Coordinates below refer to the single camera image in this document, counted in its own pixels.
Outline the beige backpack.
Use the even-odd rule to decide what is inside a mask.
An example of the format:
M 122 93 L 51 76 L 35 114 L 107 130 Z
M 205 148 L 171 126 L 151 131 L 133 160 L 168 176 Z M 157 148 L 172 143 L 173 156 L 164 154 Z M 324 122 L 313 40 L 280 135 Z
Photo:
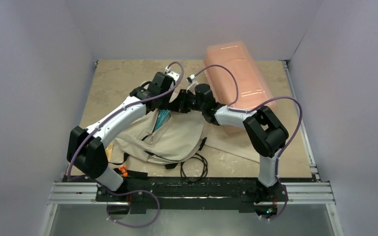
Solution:
M 109 145 L 112 154 L 119 154 L 122 160 L 109 157 L 108 162 L 122 165 L 133 157 L 145 163 L 174 165 L 210 147 L 259 163 L 241 128 L 208 124 L 200 112 L 170 112 L 160 127 L 156 126 L 158 121 L 159 110 L 133 122 Z

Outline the orange small clip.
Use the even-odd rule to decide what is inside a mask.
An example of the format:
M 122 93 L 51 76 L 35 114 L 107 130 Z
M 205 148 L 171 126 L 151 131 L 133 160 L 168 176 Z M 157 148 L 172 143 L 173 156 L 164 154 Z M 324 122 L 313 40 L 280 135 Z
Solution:
M 118 170 L 119 170 L 121 176 L 123 176 L 123 177 L 127 177 L 127 176 L 128 176 L 128 172 L 127 172 L 127 169 L 126 169 L 126 166 L 125 166 L 125 165 L 120 166 L 120 167 L 118 168 Z

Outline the banana toy card pack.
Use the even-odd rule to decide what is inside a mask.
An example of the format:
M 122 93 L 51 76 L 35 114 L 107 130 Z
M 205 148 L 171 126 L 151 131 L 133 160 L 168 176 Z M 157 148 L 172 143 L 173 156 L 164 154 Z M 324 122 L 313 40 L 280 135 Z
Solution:
M 110 143 L 110 144 L 105 148 L 105 153 L 106 153 L 106 156 L 107 156 L 107 160 L 108 160 L 108 162 L 111 161 L 112 150 L 113 150 L 113 144 Z

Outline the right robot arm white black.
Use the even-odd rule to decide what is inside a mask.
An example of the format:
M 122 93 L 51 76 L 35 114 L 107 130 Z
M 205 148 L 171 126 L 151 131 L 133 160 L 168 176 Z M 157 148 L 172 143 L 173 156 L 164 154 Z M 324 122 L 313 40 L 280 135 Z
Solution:
M 167 108 L 178 113 L 198 111 L 208 123 L 244 129 L 260 157 L 257 195 L 263 200 L 275 195 L 275 185 L 279 180 L 279 162 L 276 155 L 285 147 L 289 133 L 268 106 L 262 106 L 250 113 L 233 109 L 219 103 L 209 85 L 199 84 L 194 92 L 180 90 Z

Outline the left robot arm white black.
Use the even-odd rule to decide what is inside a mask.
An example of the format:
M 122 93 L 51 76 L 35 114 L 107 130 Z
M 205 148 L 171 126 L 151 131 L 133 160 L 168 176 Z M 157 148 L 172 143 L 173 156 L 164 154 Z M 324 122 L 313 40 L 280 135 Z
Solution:
M 133 122 L 162 105 L 167 105 L 171 93 L 182 79 L 182 74 L 169 69 L 157 72 L 151 81 L 133 89 L 129 96 L 104 118 L 86 128 L 73 128 L 67 151 L 68 180 L 81 178 L 71 174 L 72 168 L 76 167 L 84 177 L 90 177 L 107 187 L 108 195 L 114 201 L 123 200 L 127 195 L 127 188 L 123 185 L 124 178 L 109 167 L 105 148 Z

